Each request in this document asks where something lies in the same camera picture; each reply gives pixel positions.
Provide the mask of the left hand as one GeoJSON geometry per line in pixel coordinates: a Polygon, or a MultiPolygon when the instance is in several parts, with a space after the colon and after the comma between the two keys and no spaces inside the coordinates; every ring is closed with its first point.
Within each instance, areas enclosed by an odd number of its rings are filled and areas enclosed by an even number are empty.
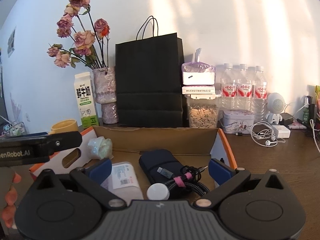
{"type": "Polygon", "coordinates": [[[9,171],[10,173],[7,176],[7,178],[10,180],[9,187],[6,187],[7,190],[5,191],[4,196],[1,198],[1,200],[5,202],[4,206],[1,208],[1,219],[7,228],[12,228],[12,226],[15,224],[15,203],[18,198],[17,190],[14,188],[13,184],[19,183],[22,178],[12,168],[9,168],[9,171]]]}

